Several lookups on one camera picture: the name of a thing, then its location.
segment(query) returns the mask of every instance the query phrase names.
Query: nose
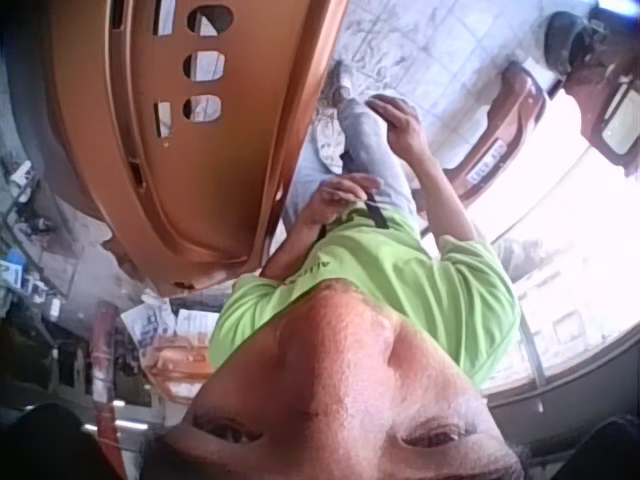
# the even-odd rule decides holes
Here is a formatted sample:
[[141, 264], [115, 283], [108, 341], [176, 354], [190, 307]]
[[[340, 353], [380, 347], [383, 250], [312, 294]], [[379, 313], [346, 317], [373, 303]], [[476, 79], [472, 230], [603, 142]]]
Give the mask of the nose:
[[394, 339], [393, 321], [359, 296], [315, 299], [282, 324], [282, 388], [295, 407], [310, 413], [307, 438], [315, 432], [311, 437], [330, 442], [332, 450], [343, 442], [384, 440], [394, 393]]

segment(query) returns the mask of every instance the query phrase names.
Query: sleeve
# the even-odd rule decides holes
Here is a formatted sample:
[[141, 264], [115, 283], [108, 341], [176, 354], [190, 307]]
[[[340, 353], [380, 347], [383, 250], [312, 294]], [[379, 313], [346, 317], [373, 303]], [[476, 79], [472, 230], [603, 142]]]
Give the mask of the sleeve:
[[438, 269], [448, 281], [442, 294], [454, 318], [443, 315], [440, 331], [447, 352], [480, 386], [511, 346], [520, 308], [511, 281], [493, 249], [484, 242], [440, 239]]
[[209, 362], [214, 369], [272, 317], [270, 299], [277, 288], [277, 282], [256, 275], [236, 281], [209, 340]]

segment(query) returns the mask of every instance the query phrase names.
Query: tiled floor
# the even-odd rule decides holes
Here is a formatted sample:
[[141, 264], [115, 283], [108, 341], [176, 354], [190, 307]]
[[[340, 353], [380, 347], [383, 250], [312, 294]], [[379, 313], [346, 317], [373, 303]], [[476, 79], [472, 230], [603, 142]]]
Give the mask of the tiled floor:
[[[443, 166], [461, 162], [486, 127], [512, 60], [544, 65], [545, 18], [589, 0], [352, 0], [335, 57], [356, 69], [360, 97], [388, 91], [421, 111]], [[336, 129], [323, 125], [321, 143]]]

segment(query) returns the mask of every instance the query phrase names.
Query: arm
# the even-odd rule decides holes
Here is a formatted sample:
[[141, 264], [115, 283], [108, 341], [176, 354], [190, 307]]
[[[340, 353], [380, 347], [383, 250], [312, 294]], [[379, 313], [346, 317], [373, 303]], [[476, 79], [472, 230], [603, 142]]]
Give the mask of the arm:
[[436, 244], [440, 244], [444, 235], [460, 241], [477, 240], [464, 205], [429, 150], [416, 110], [404, 100], [387, 95], [375, 95], [367, 105], [387, 123], [393, 152], [407, 162], [418, 177]]
[[377, 178], [360, 173], [331, 177], [318, 187], [309, 204], [300, 212], [284, 243], [267, 261], [261, 277], [284, 282], [298, 272], [311, 251], [323, 225], [328, 225], [375, 192]]

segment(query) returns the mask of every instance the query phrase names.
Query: person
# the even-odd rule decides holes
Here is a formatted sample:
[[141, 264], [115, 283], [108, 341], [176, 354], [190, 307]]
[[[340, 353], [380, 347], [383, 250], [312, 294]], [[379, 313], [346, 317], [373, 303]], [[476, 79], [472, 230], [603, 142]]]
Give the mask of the person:
[[[404, 100], [352, 97], [330, 73], [344, 173], [303, 148], [259, 276], [239, 279], [216, 369], [141, 478], [522, 478], [477, 387], [519, 325], [517, 300]], [[430, 258], [400, 160], [415, 172]]]

